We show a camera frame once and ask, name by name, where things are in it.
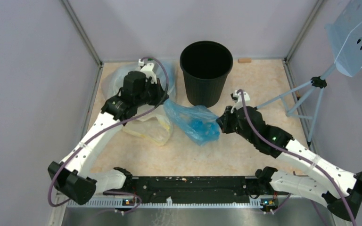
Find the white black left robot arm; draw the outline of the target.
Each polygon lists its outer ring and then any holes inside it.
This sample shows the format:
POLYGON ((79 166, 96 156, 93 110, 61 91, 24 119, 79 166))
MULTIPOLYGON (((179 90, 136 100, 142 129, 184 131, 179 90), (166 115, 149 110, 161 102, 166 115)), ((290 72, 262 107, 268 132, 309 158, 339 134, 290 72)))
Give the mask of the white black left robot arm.
POLYGON ((106 190, 128 194, 132 190, 129 172, 117 167, 104 173, 91 173, 91 168, 110 139, 127 123, 147 115, 168 99, 167 88, 168 85, 162 86, 154 75, 129 72, 123 86, 105 101, 92 127, 76 147, 60 162, 53 161, 48 166, 50 189, 57 189, 79 205, 106 190))

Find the large translucent yellowish trash bag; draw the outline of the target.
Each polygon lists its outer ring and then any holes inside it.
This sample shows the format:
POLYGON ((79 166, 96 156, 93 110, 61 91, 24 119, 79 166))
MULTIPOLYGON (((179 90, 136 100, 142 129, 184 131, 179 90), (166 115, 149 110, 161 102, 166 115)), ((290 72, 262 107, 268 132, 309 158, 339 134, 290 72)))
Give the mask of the large translucent yellowish trash bag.
MULTIPOLYGON (((176 100, 176 67, 173 62, 162 62, 168 74, 168 95, 172 101, 176 100)), ((137 63, 120 65, 107 76, 102 84, 101 91, 105 100, 117 94, 123 86, 123 79, 128 72, 138 69, 137 63)), ((158 146, 164 145, 173 132, 173 123, 164 112, 163 106, 159 106, 153 112, 133 120, 123 127, 123 131, 130 135, 143 138, 158 146)))

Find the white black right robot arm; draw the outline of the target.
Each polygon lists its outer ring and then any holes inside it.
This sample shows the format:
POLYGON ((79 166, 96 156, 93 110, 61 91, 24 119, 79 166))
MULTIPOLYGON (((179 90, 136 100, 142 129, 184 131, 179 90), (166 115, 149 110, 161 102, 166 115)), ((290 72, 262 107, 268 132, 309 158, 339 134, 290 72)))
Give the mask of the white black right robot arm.
POLYGON ((321 158, 285 130, 268 125, 260 112, 247 106, 232 110, 227 106, 216 119, 222 133, 236 133, 259 152, 300 169, 305 176, 265 167, 255 172, 263 194, 297 194, 326 207, 333 215, 355 220, 362 203, 362 172, 352 173, 321 158))

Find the black ribbed trash bin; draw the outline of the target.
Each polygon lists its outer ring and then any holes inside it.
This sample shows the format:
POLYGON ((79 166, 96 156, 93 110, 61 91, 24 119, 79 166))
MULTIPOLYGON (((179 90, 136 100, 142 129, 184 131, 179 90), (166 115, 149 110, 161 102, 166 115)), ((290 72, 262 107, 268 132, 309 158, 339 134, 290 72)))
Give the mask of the black ribbed trash bin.
POLYGON ((214 106, 232 67, 233 56, 224 45, 209 40, 189 44, 180 55, 188 101, 194 106, 214 106))

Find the blue plastic trash bag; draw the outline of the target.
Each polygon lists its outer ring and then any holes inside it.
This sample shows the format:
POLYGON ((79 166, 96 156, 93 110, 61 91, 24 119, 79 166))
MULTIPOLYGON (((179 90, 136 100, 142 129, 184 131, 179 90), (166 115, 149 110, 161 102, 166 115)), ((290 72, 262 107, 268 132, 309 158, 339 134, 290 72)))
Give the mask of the blue plastic trash bag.
POLYGON ((164 102, 164 111, 170 121, 199 146, 220 137, 218 116, 203 105, 186 107, 168 99, 164 102))

